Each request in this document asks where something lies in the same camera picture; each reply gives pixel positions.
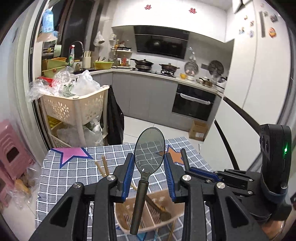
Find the right human hand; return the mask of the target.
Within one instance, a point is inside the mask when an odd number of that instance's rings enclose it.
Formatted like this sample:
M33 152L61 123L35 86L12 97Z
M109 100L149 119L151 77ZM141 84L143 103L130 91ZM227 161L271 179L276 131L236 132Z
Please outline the right human hand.
M285 221L270 220L261 226L263 232L267 235L269 240L274 240L279 236L285 226Z

